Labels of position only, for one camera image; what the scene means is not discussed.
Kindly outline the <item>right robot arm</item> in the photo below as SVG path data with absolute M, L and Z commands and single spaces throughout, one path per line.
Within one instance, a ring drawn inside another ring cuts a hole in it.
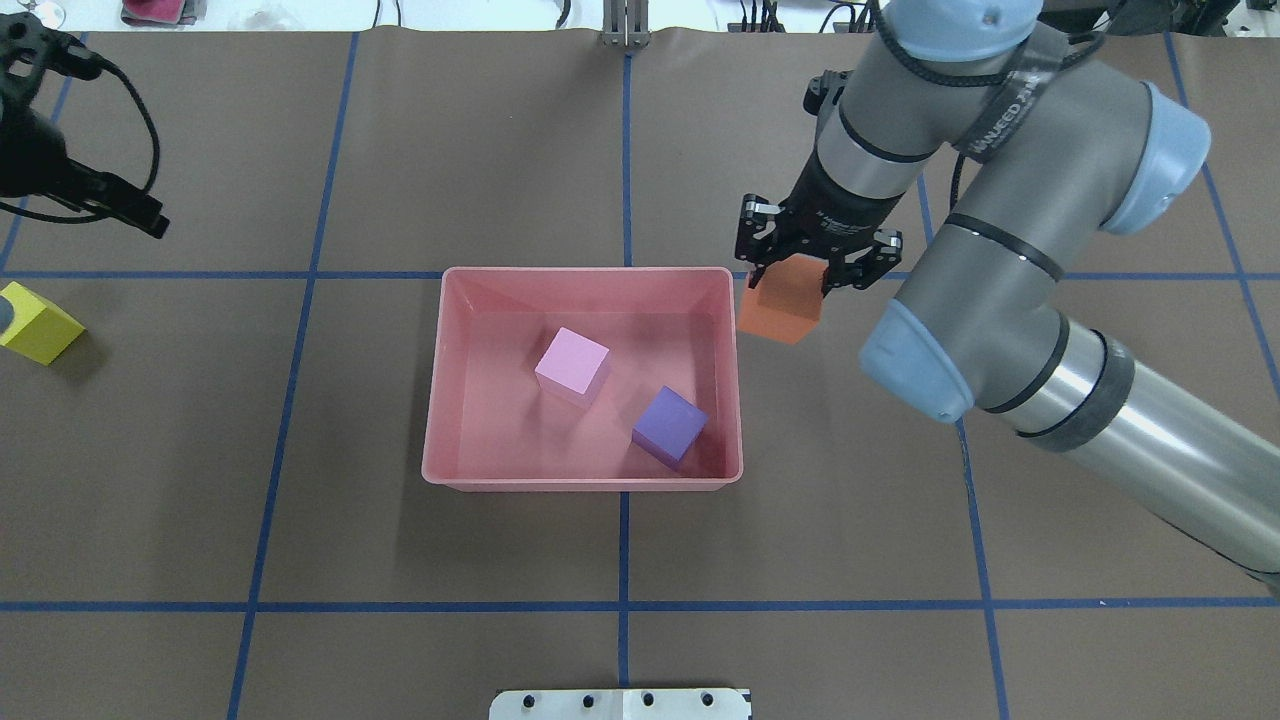
M 745 196 L 749 286 L 826 261 L 863 290 L 902 256 L 888 214 L 934 154 L 977 174 L 859 354 L 864 373 L 943 423 L 978 407 L 1102 475 L 1277 592 L 1277 448 L 1161 377 L 1050 296 L 1097 232 L 1134 234 L 1201 173 L 1207 123 L 1097 59 L 1102 31 L 1042 23 L 1039 1 L 869 1 L 852 70 L 806 87 L 809 158 L 788 196 Z

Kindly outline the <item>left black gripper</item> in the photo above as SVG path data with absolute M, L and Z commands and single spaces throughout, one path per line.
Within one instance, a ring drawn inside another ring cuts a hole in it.
M 170 225 L 163 204 L 111 173 L 96 172 L 68 156 L 61 132 L 17 101 L 3 101 L 1 196 L 45 196 L 73 211 L 110 217 L 161 240 Z

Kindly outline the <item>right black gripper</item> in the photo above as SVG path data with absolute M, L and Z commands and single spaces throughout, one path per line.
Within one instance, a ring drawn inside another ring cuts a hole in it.
M 925 158 L 916 156 L 900 161 L 867 150 L 815 150 L 783 204 L 744 195 L 736 259 L 751 266 L 748 288 L 792 255 L 828 258 L 823 297 L 874 284 L 902 260 L 901 232 L 881 227 L 924 165 Z

